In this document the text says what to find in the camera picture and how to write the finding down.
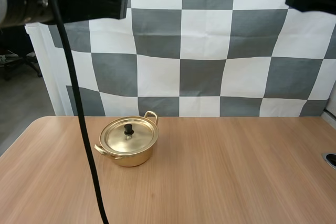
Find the table surface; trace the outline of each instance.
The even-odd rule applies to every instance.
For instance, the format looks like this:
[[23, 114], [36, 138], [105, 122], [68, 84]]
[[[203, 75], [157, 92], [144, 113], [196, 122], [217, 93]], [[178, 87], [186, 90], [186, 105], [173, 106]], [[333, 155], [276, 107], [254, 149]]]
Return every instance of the table surface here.
[[[113, 118], [88, 117], [92, 147]], [[110, 223], [335, 223], [336, 131], [321, 118], [160, 118], [154, 155], [92, 149]], [[33, 122], [0, 157], [1, 223], [101, 223], [76, 117]]]

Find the checkered backdrop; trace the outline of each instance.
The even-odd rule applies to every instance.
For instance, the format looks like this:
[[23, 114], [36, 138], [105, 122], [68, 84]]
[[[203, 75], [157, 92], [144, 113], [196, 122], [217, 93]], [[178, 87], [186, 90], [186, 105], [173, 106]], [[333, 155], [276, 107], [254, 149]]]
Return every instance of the checkered backdrop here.
[[[86, 115], [319, 116], [336, 79], [335, 24], [285, 0], [129, 0], [124, 20], [66, 30]], [[76, 114], [66, 64], [57, 71]]]

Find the brass pot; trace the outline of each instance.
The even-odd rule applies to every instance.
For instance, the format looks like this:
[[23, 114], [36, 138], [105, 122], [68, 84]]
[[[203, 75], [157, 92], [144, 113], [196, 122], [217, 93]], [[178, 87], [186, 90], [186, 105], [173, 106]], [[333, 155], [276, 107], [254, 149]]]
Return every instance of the brass pot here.
[[[155, 122], [148, 119], [155, 117]], [[100, 134], [101, 146], [95, 149], [120, 166], [132, 167], [146, 162], [159, 137], [158, 116], [147, 111], [145, 116], [126, 116], [108, 124]]]

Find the lid knob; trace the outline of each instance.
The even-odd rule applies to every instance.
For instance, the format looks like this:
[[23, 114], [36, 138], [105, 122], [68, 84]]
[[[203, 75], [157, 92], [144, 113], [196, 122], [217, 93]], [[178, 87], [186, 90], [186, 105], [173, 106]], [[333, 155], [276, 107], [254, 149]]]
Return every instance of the lid knob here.
[[130, 123], [128, 123], [128, 124], [125, 124], [125, 135], [126, 136], [131, 136], [131, 135], [133, 135], [133, 133], [134, 133], [134, 130], [133, 130], [133, 125], [132, 124], [130, 124]]

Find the pot handle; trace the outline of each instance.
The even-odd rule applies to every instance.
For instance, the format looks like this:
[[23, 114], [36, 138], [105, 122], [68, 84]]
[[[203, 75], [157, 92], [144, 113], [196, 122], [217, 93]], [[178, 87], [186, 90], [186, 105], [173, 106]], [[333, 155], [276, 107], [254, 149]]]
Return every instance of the pot handle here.
[[148, 111], [145, 113], [145, 116], [144, 116], [144, 117], [147, 118], [149, 114], [152, 114], [153, 116], [155, 116], [155, 124], [157, 125], [158, 122], [159, 122], [159, 118], [158, 118], [157, 114], [156, 114], [155, 112], [153, 112], [153, 111], [149, 111], [149, 110], [148, 110]]
[[107, 155], [107, 152], [101, 147], [95, 144], [95, 149], [101, 154], [101, 155]]
[[[101, 147], [95, 144], [95, 149], [101, 154], [101, 155], [108, 155], [108, 153]], [[113, 157], [109, 155], [113, 159], [122, 159], [123, 157]]]

